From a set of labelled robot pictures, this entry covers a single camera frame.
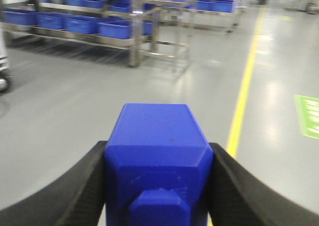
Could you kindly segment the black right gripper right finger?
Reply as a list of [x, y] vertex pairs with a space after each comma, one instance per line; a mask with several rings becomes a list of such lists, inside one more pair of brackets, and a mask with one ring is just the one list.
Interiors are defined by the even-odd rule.
[[318, 214], [271, 189], [224, 148], [214, 157], [208, 181], [208, 209], [215, 226], [317, 226]]

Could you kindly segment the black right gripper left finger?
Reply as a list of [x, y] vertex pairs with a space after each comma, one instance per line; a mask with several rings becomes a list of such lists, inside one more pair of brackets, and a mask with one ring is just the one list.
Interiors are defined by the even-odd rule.
[[104, 205], [104, 149], [97, 142], [74, 166], [0, 212], [2, 226], [96, 226]]

